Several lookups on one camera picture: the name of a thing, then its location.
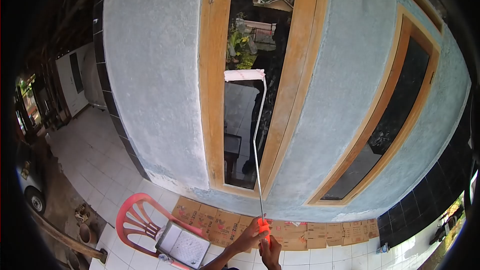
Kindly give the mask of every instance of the plastic chair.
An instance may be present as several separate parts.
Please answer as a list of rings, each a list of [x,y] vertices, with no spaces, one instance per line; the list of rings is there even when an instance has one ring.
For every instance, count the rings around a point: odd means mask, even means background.
[[[159,257],[160,252],[157,250],[156,252],[150,251],[142,246],[135,244],[134,242],[128,239],[128,235],[130,234],[138,234],[152,238],[155,240],[155,236],[160,231],[161,227],[156,225],[152,222],[152,219],[147,215],[144,209],[144,202],[151,204],[157,211],[162,213],[169,221],[180,225],[181,227],[185,228],[186,230],[200,236],[204,239],[207,239],[205,235],[203,235],[202,230],[200,228],[193,227],[191,225],[185,224],[182,221],[178,220],[177,218],[173,217],[169,211],[167,211],[164,207],[162,207],[157,201],[155,201],[152,197],[145,193],[137,193],[133,194],[132,196],[128,197],[128,199],[123,202],[120,207],[120,210],[117,214],[117,219],[115,221],[115,229],[117,231],[117,235],[122,240],[123,243],[127,244],[133,249],[143,252],[144,254],[153,256],[155,258]],[[137,205],[138,210],[142,214],[143,218],[134,210],[134,204]],[[127,213],[130,213],[137,221],[131,219],[127,216]],[[134,225],[140,230],[133,229],[133,228],[125,228],[123,227],[124,223],[129,223],[130,225]],[[172,266],[175,266],[180,269],[190,269],[189,267],[184,266],[183,264],[174,261]]]

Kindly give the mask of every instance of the tire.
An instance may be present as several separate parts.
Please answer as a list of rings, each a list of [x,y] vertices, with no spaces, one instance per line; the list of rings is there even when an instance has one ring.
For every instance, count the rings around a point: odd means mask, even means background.
[[[27,200],[28,205],[33,208],[33,210],[40,215],[45,213],[45,208],[47,207],[45,203],[45,198],[37,188],[33,186],[28,186],[25,189],[25,199]]]

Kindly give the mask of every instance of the blue painted wall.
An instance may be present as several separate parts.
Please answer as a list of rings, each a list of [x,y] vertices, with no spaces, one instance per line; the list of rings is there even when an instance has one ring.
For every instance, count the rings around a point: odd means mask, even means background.
[[[425,107],[399,152],[348,206],[303,206],[367,113],[393,42],[397,3],[441,46]],[[258,200],[209,188],[198,88],[199,21],[200,0],[105,0],[112,92],[154,183],[228,211],[258,215]],[[381,215],[438,159],[457,127],[469,88],[465,62],[448,28],[441,36],[410,0],[329,0],[301,117],[264,204],[269,217],[330,222]]]

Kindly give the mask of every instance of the orange roller handle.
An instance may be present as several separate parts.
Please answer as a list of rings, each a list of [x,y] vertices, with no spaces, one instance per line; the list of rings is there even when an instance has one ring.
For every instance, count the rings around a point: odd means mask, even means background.
[[[262,222],[261,218],[258,219],[258,226],[259,226],[259,229],[258,229],[259,234],[263,233],[264,231],[268,231],[268,234],[265,236],[265,239],[267,239],[268,244],[271,245],[271,243],[270,243],[270,227],[268,226],[267,220],[264,220]]]

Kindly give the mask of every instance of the dark glass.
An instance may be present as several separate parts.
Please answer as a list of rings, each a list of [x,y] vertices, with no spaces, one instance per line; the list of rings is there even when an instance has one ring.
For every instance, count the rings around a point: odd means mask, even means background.
[[[405,123],[425,78],[428,53],[410,38],[395,90],[367,144],[340,179],[321,198],[341,200],[370,172],[387,152]]]
[[[70,54],[70,66],[71,72],[73,74],[73,82],[75,83],[75,88],[77,89],[77,93],[80,93],[84,90],[84,84],[82,83],[82,76],[80,75],[80,68],[78,67],[78,59],[76,52]]]
[[[259,163],[267,141],[290,33],[294,0],[231,0],[225,70],[264,69],[266,98],[256,145]],[[225,82],[225,183],[253,189],[253,136],[264,86],[260,80]]]

